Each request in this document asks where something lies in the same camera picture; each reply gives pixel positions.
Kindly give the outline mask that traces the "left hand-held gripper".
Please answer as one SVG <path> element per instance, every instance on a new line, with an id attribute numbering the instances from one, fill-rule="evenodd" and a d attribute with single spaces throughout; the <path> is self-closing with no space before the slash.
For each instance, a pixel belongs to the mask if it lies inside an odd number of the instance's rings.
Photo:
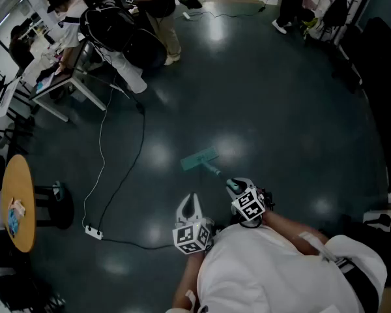
<path id="1" fill-rule="evenodd" d="M 213 226 L 214 221 L 203 216 L 198 195 L 195 192 L 189 193 L 177 208 L 175 229 L 172 230 L 173 243 L 186 255 L 202 252 L 206 250 L 212 237 Z"/>

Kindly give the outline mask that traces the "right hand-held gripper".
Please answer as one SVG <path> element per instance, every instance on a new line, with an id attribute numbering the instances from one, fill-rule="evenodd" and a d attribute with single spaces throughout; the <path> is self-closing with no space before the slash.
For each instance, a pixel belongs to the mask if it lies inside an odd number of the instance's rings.
<path id="1" fill-rule="evenodd" d="M 274 209 L 272 193 L 254 187 L 253 182 L 244 177 L 226 181 L 226 190 L 232 200 L 230 224 L 239 224 L 243 228 L 258 228 L 262 225 L 263 214 Z"/>

